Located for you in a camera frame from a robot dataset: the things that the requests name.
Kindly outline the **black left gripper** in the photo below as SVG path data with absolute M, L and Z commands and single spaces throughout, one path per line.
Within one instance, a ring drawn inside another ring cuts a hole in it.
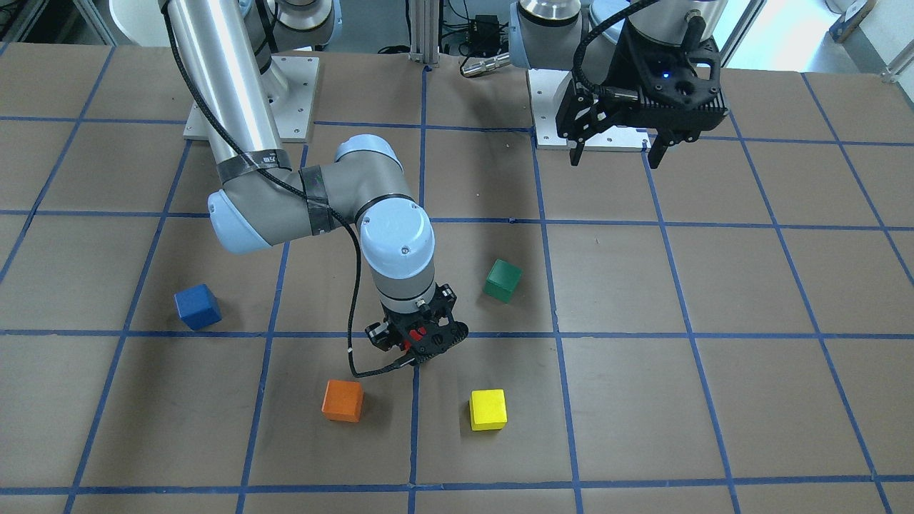
M 565 88 L 564 97 L 559 101 L 556 115 L 558 136 L 569 140 L 569 163 L 578 166 L 586 149 L 586 140 L 603 133 L 613 126 L 631 126 L 630 117 L 639 101 L 639 94 L 633 83 L 630 69 L 614 69 L 607 78 L 608 83 L 624 92 L 611 98 L 586 94 L 575 84 Z M 671 146 L 682 142 L 695 142 L 702 131 L 656 131 L 657 136 L 648 151 L 648 165 L 656 170 Z

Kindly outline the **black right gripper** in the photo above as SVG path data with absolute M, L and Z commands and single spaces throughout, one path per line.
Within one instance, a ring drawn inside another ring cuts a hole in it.
M 447 325 L 441 320 L 447 319 L 447 308 L 440 307 L 425 316 L 421 312 L 396 313 L 385 310 L 386 317 L 380 323 L 366 326 L 365 333 L 371 344 L 382 351 L 392 348 L 401 349 L 411 358 L 433 358 L 447 351 Z M 422 338 L 417 348 L 405 349 L 404 336 L 409 330 L 424 326 L 427 335 Z

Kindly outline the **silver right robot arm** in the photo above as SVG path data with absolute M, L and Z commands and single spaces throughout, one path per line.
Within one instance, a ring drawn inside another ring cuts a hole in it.
M 396 366 L 418 365 L 462 341 L 456 296 L 437 284 L 436 238 L 414 201 L 394 150 L 374 134 L 353 136 L 329 165 L 293 170 L 268 100 L 273 49 L 306 45 L 330 21 L 330 1 L 267 1 L 247 21 L 238 1 L 161 1 L 159 10 L 183 81 L 209 125 L 220 189 L 210 222 L 226 250 L 262 248 L 342 227 L 357 237 L 384 316 L 366 328 L 376 348 L 403 351 Z M 264 48 L 253 42 L 261 32 Z

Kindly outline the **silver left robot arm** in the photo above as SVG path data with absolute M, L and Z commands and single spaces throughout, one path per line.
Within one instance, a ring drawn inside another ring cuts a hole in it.
M 546 120 L 578 165 L 614 127 L 650 129 L 647 163 L 694 143 L 728 116 L 713 32 L 724 1 L 518 1 L 507 52 L 461 67 L 477 77 L 507 65 L 563 74 Z

